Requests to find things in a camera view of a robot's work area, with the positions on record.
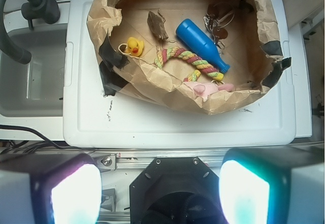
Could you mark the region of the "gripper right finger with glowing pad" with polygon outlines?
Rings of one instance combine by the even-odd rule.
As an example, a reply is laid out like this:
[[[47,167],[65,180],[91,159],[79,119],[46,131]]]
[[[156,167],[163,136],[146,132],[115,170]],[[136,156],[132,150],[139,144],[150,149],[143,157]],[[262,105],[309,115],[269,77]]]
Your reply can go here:
[[[219,198],[228,223],[324,223],[324,147],[232,148]]]

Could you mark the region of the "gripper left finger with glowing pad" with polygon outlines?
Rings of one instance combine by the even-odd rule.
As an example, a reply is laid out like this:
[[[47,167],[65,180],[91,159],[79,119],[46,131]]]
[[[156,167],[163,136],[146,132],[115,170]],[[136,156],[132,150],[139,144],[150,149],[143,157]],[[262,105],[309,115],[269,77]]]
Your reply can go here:
[[[1,223],[96,223],[101,201],[86,153],[1,155]]]

